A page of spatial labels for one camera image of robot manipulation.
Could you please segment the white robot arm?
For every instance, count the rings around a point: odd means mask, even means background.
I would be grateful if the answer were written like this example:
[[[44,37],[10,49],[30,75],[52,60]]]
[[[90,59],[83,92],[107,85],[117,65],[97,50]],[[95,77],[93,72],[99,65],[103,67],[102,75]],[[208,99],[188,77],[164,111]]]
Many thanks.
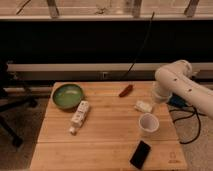
[[[165,103],[176,94],[213,119],[213,90],[192,81],[191,75],[192,65],[186,60],[161,66],[155,71],[152,99]]]

